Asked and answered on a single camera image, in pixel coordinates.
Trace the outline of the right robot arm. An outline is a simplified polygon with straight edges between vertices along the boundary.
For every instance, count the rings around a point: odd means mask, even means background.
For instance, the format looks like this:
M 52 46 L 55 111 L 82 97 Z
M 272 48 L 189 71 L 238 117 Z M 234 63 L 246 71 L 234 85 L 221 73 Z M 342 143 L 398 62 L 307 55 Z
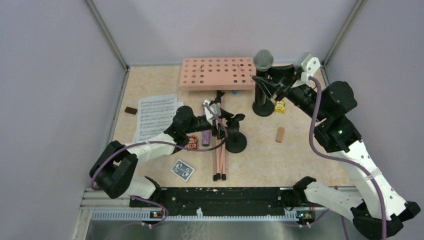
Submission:
M 357 106 L 354 92 L 345 81 L 322 88 L 301 67 L 256 66 L 252 78 L 268 99 L 287 99 L 311 118 L 308 141 L 313 152 L 339 163 L 359 192 L 351 196 L 306 176 L 293 186 L 293 200 L 299 206 L 324 206 L 353 223 L 369 240 L 395 236 L 404 222 L 413 219 L 420 207 L 401 197 L 388 183 L 369 155 L 361 134 L 347 113 Z

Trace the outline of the black microphone desk stand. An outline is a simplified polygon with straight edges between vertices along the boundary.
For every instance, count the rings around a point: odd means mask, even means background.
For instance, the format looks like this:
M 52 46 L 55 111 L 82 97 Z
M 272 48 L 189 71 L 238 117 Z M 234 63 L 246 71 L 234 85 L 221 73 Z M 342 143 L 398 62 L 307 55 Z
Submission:
M 225 149 L 233 154 L 243 152 L 247 147 L 247 138 L 240 132 L 240 122 L 245 119 L 245 115 L 238 113 L 226 120 L 224 126 L 227 130 L 227 137 L 225 137 L 225 131 L 223 126 L 218 123 L 218 134 L 217 138 L 225 139 Z

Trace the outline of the black grey microphone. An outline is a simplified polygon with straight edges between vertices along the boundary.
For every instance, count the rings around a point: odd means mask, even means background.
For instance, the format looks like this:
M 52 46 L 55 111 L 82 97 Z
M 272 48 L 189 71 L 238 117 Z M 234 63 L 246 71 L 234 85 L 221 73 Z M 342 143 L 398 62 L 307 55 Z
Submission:
M 256 69 L 255 76 L 268 77 L 268 69 L 274 64 L 274 57 L 269 50 L 261 49 L 253 57 L 253 65 Z

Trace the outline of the purple glitter microphone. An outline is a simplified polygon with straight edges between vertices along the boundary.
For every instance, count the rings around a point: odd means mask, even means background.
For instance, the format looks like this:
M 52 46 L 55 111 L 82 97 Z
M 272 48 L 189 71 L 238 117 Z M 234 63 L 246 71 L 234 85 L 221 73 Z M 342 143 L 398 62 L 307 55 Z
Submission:
M 204 130 L 201 133 L 201 145 L 203 147 L 209 147 L 211 144 L 211 130 Z

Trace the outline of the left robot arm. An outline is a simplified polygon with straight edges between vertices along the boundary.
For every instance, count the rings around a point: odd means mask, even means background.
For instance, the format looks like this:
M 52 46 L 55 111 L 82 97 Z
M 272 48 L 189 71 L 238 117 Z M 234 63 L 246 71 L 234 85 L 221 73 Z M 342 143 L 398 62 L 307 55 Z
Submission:
M 132 144 L 115 140 L 110 142 L 101 153 L 89 172 L 90 187 L 104 192 L 110 199 L 129 196 L 140 197 L 149 207 L 160 202 L 159 187 L 149 177 L 136 177 L 136 168 L 150 160 L 173 155 L 186 150 L 191 133 L 220 130 L 227 133 L 222 123 L 232 121 L 235 115 L 220 108 L 216 103 L 203 105 L 204 115 L 195 116 L 189 106 L 176 110 L 171 125 L 159 135 Z

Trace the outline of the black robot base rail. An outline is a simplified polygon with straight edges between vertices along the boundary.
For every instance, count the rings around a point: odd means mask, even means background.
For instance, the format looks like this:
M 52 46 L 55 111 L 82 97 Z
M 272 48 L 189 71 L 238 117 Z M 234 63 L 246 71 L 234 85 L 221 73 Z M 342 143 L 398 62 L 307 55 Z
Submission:
M 148 202 L 131 198 L 131 208 L 159 204 L 170 216 L 193 216 L 201 210 L 207 217 L 282 216 L 296 208 L 313 210 L 300 192 L 291 187 L 160 187 Z

